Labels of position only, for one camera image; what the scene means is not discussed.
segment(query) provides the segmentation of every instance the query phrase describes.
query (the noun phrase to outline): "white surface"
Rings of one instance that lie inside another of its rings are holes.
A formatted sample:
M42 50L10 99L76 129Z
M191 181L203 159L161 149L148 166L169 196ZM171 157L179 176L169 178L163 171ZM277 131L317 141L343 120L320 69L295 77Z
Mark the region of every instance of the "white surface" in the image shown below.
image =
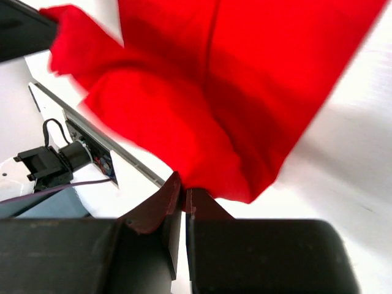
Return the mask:
M35 181L29 181L28 168L22 162L9 158L0 164L0 202L34 191Z
M41 116L43 118L43 121L54 118L61 123L62 128L64 129L64 133L67 137L67 140L69 142L72 141L69 132L67 131L67 125L66 125L66 120L64 117L64 112L62 111L62 108L53 100L51 100L46 94L44 94L40 89L38 89L33 83L28 84L32 94L34 95L34 98L36 99L37 105L40 108L41 111ZM42 134L42 124L39 126L39 131ZM54 143L56 144L57 147L62 148L65 147L67 142L63 139L60 128L57 126L57 124L53 122L49 122L47 124L49 134L51 138L53 139ZM42 140L39 144L37 144L35 147L38 146L43 146L44 141L43 141L43 135L42 135Z
M118 24L112 18L115 13L106 14L103 0L87 2L90 4L83 3L83 8L93 11L101 22ZM110 5L111 9L115 6L114 2ZM392 293L390 28L391 6L286 160L276 183L249 206L219 200L236 217L307 217L331 222L345 241L363 293ZM111 29L118 32L115 25ZM66 79L48 74L47 58L48 53L26 58L33 77L76 107L83 93ZM159 161L149 164L162 174L170 173L154 167ZM105 203L100 213L103 211L113 212L111 202ZM180 247L174 294L190 293L184 254Z
M26 86L31 80L23 58L0 64L0 162L43 143L43 120Z

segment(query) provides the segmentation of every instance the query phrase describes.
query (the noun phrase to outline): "white wall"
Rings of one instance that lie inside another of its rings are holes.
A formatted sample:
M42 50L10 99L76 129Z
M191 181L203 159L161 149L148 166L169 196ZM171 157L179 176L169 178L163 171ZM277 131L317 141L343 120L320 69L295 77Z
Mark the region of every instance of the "white wall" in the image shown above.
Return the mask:
M30 95L23 58L0 64L0 162L43 145L43 119Z

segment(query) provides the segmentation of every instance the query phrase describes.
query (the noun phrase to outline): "wire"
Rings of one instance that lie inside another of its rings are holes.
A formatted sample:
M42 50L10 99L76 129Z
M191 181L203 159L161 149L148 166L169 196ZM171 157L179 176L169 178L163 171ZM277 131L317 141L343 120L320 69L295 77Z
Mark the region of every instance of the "wire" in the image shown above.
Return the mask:
M93 184L102 184L102 183L106 183L106 182L110 182L110 181L111 181L111 179L100 179L98 181L85 181L85 182L77 182L77 183L72 183L72 184L65 184L65 185L62 185L62 186L58 186L58 187L50 188L50 189L47 189L47 190L39 191L37 193L31 193L31 194L22 195L22 196L19 196L19 197L6 199L6 200L3 200L3 201L0 201L0 204L5 204L5 203L18 201L18 200L28 199L28 198L31 198L31 197L45 196L47 194L58 192L58 191L61 191L63 189L67 189L67 188L70 188L70 187L77 187L77 186L84 186L84 185L93 185Z
M53 121L54 123L56 123L56 124L59 126L62 137L63 137L64 140L67 142L67 144L70 145L70 142L67 140L66 134L64 133L64 129L62 128L62 124L61 124L57 119L50 118L50 119L47 119L46 121L44 121L44 122L43 122L43 125L42 125L42 132L43 132L43 138L44 138L44 140L45 140L45 147L48 147L48 146L49 146L48 123L49 123L50 121Z

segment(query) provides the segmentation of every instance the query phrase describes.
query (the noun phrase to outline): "red fabric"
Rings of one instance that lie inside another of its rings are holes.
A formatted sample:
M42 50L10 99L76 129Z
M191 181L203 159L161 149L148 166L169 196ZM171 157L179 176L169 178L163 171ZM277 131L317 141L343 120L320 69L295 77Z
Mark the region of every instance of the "red fabric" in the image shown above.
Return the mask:
M118 0L125 48L74 6L51 70L186 188L253 201L276 178L385 0Z

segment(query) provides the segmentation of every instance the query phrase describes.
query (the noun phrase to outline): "black panel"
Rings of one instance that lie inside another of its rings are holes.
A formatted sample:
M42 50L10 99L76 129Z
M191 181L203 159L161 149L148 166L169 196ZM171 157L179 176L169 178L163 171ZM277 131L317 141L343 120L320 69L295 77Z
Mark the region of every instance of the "black panel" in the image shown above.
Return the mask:
M49 49L55 22L15 0L0 0L0 62Z
M115 220L0 220L0 293L99 293Z
M342 242L318 220L190 220L194 294L357 294Z

